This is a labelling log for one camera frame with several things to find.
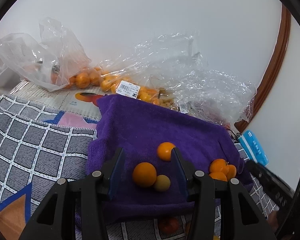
white label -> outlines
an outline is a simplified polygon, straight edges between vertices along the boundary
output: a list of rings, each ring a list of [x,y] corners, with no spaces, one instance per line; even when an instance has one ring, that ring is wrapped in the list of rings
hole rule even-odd
[[[119,95],[136,99],[139,90],[140,90],[139,86],[122,80],[117,88],[116,93]]]
[[[187,114],[187,113],[189,113],[189,110],[188,110],[186,104],[180,104],[180,105],[179,105],[179,108],[180,108],[180,112],[181,112],[182,114]]]

green-yellow ball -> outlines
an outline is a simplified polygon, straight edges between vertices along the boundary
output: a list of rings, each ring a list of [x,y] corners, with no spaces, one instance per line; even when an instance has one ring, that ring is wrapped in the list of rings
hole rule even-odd
[[[170,179],[166,175],[159,175],[153,184],[156,191],[164,192],[170,187]]]

black cable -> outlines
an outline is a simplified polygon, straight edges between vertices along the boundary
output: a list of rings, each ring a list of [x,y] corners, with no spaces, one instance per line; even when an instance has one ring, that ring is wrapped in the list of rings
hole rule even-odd
[[[298,196],[299,196],[299,192],[300,192],[300,179],[299,179],[299,182],[298,182],[296,191],[295,191],[295,193],[294,193],[294,195],[293,195],[293,198],[292,198],[291,205],[290,205],[290,207],[289,207],[288,213],[287,213],[286,217],[284,218],[282,224],[281,224],[281,225],[279,226],[279,228],[277,229],[277,231],[276,231],[276,233],[275,233],[275,236],[278,236],[278,234],[279,234],[280,231],[282,230],[282,228],[283,228],[285,222],[286,222],[287,219],[289,218],[289,216],[290,216],[290,214],[291,214],[291,212],[292,212],[292,210],[293,210],[294,204],[295,204],[295,202],[296,202],[296,200],[297,200],[297,198],[298,198]]]

barcode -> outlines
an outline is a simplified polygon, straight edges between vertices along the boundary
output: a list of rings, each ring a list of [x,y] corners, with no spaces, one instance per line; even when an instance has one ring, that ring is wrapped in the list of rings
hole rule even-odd
[[[120,88],[123,89],[123,90],[126,90],[126,91],[129,90],[129,87],[124,85],[124,84],[121,84]]]

white wall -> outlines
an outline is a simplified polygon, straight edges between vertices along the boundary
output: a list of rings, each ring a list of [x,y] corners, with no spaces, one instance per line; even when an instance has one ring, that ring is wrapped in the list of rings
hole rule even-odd
[[[70,27],[95,62],[138,42],[199,30],[211,69],[259,83],[276,42],[279,0],[18,0],[0,22],[0,38],[26,32],[38,41],[38,21]]]
[[[248,129],[266,152],[267,167],[295,189],[300,177],[300,26],[294,18],[280,73]]]

